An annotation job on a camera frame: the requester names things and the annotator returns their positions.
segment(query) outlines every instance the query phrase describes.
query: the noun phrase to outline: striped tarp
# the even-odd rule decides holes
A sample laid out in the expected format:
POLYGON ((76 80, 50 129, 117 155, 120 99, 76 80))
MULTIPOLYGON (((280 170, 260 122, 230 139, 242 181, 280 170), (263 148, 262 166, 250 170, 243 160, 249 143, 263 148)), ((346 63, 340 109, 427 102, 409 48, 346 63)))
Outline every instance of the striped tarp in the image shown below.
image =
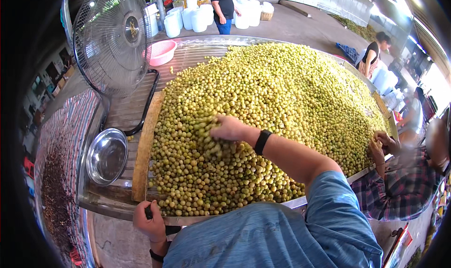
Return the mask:
POLYGON ((75 244, 82 259, 82 267, 86 266, 86 259, 88 259, 88 244, 85 243, 87 232, 83 231, 83 222, 79 218, 82 209, 75 205, 76 182, 77 173, 80 172, 78 167, 82 158, 83 141, 99 102, 97 94, 92 89, 87 89, 77 96, 67 99, 64 106, 42 126, 35 161, 35 195, 41 197, 42 174, 46 157, 55 148, 59 148, 60 153, 64 156, 63 168, 67 181, 64 188, 67 195, 74 199, 74 203, 67 207, 72 225, 70 235, 72 243, 75 244))

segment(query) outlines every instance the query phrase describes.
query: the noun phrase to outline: wristwatch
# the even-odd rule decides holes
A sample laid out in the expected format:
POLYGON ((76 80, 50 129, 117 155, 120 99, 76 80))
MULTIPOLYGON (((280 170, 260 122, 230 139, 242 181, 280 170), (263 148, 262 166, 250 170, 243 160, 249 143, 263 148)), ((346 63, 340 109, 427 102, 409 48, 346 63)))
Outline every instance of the wristwatch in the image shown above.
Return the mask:
POLYGON ((263 148, 265 147, 266 141, 272 133, 269 130, 260 131, 260 136, 255 143, 254 151, 258 155, 263 155, 263 148))
POLYGON ((155 254, 155 253, 152 251, 152 249, 149 249, 149 252, 150 252, 150 257, 152 257, 153 259, 155 259, 155 260, 158 261, 158 262, 163 263, 164 256, 155 254))

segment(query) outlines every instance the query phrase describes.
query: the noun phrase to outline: pink basket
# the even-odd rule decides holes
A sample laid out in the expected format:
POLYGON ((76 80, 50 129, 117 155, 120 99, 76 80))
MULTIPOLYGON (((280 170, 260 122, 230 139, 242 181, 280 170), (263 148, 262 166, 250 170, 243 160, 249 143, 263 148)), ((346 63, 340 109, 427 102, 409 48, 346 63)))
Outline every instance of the pink basket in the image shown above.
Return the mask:
POLYGON ((177 49, 177 42, 172 40, 163 40, 156 42, 149 47, 147 47, 147 61, 152 67, 161 66, 172 60, 174 57, 174 51, 177 49))

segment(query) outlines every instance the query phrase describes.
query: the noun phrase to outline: stainless steel bowl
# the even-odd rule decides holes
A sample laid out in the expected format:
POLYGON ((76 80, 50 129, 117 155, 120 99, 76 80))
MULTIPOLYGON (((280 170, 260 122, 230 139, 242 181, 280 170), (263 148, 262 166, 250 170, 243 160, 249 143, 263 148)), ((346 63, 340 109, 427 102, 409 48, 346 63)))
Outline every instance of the stainless steel bowl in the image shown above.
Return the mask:
POLYGON ((124 172, 127 157, 125 134, 116 128, 105 129, 94 138, 87 152, 89 178, 100 186, 113 183, 124 172))

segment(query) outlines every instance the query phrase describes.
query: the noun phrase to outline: metal roof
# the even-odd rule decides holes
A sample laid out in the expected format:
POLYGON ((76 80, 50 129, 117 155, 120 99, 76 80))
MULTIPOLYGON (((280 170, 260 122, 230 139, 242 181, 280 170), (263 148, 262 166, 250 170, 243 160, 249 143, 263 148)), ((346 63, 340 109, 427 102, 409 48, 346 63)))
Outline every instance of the metal roof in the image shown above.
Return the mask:
MULTIPOLYGON (((375 3, 378 8, 387 8, 381 0, 370 0, 375 3)), ((437 0, 405 0, 410 12, 412 12, 415 22, 415 31, 419 38, 418 42, 426 50, 426 53, 431 56, 432 60, 437 64, 437 67, 442 72, 448 83, 451 84, 451 68, 450 68, 450 55, 451 55, 451 22, 440 6, 437 0), (435 37, 437 42, 428 34, 428 31, 435 37)), ((395 13, 388 14, 381 11, 389 18, 395 13)))

